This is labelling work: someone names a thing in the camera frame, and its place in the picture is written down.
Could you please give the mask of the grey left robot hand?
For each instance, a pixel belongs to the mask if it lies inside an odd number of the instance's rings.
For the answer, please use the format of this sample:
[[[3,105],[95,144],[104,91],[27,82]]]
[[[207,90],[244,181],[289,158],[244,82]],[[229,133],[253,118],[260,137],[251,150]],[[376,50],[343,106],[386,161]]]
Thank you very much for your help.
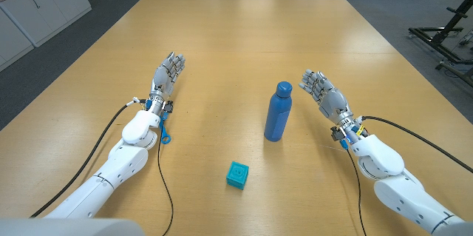
[[[175,55],[171,52],[162,64],[156,69],[152,79],[150,99],[152,105],[150,111],[158,114],[163,107],[163,103],[169,99],[174,90],[174,83],[185,68],[183,54]]]

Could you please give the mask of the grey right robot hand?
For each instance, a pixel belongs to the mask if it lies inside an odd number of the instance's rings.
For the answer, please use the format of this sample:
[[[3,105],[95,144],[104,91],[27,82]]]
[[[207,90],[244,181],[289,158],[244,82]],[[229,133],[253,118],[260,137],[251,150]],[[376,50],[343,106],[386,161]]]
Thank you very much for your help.
[[[359,125],[353,118],[347,99],[321,71],[307,69],[299,86],[318,104],[325,118],[342,129],[345,135],[355,134],[353,127]]]

